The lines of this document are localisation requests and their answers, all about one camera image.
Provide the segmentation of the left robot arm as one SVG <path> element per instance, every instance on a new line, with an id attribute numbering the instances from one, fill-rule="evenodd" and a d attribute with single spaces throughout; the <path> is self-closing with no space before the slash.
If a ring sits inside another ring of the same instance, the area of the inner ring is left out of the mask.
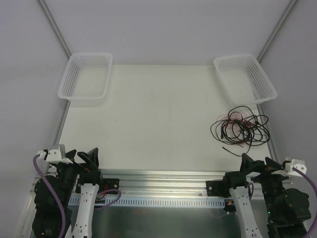
<path id="1" fill-rule="evenodd" d="M 33 165 L 41 177 L 34 187 L 36 213 L 32 230 L 37 238 L 90 238 L 97 193 L 104 187 L 98 148 L 89 152 L 65 151 L 63 145 L 39 151 Z M 68 207 L 79 186 L 76 222 Z"/>

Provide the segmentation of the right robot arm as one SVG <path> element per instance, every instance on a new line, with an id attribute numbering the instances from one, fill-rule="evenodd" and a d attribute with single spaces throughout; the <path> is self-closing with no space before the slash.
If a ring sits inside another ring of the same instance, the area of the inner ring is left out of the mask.
<path id="1" fill-rule="evenodd" d="M 290 176 L 305 178 L 316 189 L 315 183 L 306 175 L 304 161 L 293 159 L 279 164 L 269 157 L 264 161 L 253 160 L 246 153 L 242 154 L 240 169 L 227 172 L 223 177 L 222 190 L 232 197 L 240 225 L 241 237 L 261 238 L 255 216 L 250 204 L 246 176 L 258 173 L 252 182 L 262 187 L 267 211 L 267 229 L 271 238 L 309 238 L 317 227 L 313 221 L 306 229 L 304 221 L 312 217 L 309 211 L 309 195 L 296 188 L 285 189 L 283 181 Z"/>

